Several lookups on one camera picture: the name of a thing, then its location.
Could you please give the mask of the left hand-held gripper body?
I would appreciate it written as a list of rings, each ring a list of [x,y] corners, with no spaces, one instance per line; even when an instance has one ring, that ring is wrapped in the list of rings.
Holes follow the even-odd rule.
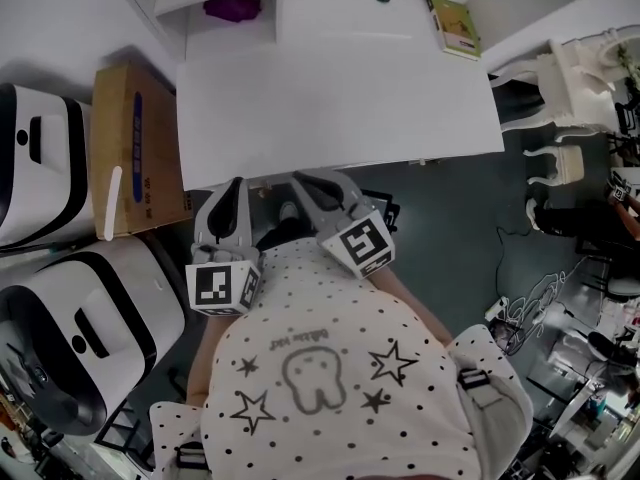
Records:
[[[260,287],[262,255],[255,247],[194,244],[185,272],[192,310],[206,316],[242,316],[251,310]]]

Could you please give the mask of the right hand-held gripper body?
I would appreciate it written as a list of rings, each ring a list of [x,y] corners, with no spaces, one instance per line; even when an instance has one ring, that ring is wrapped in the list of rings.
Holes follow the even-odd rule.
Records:
[[[318,244],[357,279],[366,279],[395,260],[396,248],[379,209],[366,195],[322,212]]]

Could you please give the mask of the white desk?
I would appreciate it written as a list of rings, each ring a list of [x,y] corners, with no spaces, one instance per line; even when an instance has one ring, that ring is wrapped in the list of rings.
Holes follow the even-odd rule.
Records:
[[[426,0],[261,0],[240,23],[125,1],[177,60],[186,189],[504,148],[491,59],[444,52]]]

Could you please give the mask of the person's left forearm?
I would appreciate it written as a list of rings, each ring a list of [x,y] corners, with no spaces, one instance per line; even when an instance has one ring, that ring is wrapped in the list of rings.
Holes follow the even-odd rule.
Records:
[[[186,403],[202,407],[209,396],[216,348],[237,316],[209,317],[188,376]]]

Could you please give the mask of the person's black trousers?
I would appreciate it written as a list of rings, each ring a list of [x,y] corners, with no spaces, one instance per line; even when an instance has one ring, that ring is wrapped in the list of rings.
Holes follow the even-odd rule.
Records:
[[[304,220],[289,217],[268,231],[257,243],[260,252],[293,242],[302,238],[314,237],[314,229]]]

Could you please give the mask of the brown cardboard box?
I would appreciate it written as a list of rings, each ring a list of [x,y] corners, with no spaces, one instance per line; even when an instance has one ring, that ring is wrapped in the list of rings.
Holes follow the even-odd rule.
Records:
[[[148,70],[126,63],[96,73],[88,172],[101,240],[192,217],[180,164],[176,98]]]

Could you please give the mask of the person's white dotted shirt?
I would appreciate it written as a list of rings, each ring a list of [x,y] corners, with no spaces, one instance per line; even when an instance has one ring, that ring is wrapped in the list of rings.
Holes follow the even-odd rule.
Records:
[[[237,317],[204,405],[151,408],[151,480],[499,480],[531,431],[488,329],[450,335],[389,269],[282,244]]]

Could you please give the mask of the white and black mobile robot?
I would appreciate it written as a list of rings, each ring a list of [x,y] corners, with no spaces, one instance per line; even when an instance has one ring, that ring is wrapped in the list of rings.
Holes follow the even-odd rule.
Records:
[[[52,430],[95,434],[184,332],[185,296],[150,236],[12,266],[0,273],[0,381]]]
[[[88,175],[91,107],[0,84],[0,252],[94,233]]]

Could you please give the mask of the green book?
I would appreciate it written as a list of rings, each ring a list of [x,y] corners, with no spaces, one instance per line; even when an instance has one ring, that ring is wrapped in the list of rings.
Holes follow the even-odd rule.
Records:
[[[481,59],[478,34],[467,7],[450,0],[426,0],[441,49],[473,61]]]

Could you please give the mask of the white ornate stool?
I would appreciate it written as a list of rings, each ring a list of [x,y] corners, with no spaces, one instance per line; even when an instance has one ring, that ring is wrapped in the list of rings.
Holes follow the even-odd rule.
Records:
[[[547,177],[530,177],[529,185],[541,184],[557,187],[581,181],[584,178],[584,161],[582,150],[577,145],[544,146],[537,150],[525,150],[525,157],[551,155],[555,160],[555,173]]]

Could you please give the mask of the purple cloth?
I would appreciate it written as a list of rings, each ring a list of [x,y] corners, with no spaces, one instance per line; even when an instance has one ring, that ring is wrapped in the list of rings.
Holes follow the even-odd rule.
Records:
[[[206,15],[232,23],[255,19],[262,10],[261,0],[208,0],[202,4]]]

